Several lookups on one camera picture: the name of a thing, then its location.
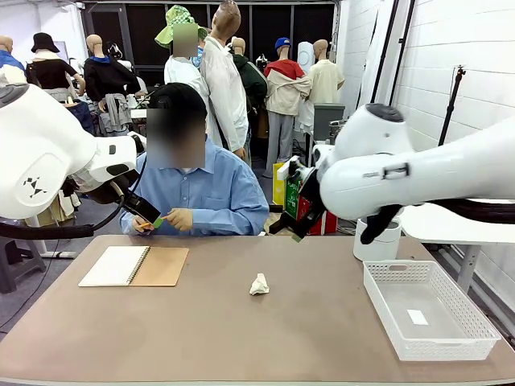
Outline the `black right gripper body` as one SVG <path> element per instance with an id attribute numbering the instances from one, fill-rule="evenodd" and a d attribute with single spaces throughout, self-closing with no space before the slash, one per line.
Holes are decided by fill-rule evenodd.
<path id="1" fill-rule="evenodd" d="M 320 197 L 320 186 L 315 168 L 312 169 L 309 176 L 303 182 L 302 197 L 310 202 L 307 217 L 310 220 L 317 220 L 324 212 L 324 205 Z"/>

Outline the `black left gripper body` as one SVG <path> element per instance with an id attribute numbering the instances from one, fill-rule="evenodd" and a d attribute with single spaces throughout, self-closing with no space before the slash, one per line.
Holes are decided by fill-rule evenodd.
<path id="1" fill-rule="evenodd" d="M 130 170 L 88 191 L 86 195 L 99 204 L 119 203 L 122 196 L 127 197 L 138 177 L 139 173 L 136 170 Z"/>

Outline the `person's left hand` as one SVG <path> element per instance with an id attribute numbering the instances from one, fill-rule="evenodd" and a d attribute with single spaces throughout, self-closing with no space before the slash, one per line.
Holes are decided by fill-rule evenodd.
<path id="1" fill-rule="evenodd" d="M 172 208 L 165 216 L 165 220 L 180 232 L 190 231 L 193 228 L 193 214 L 189 208 Z"/>

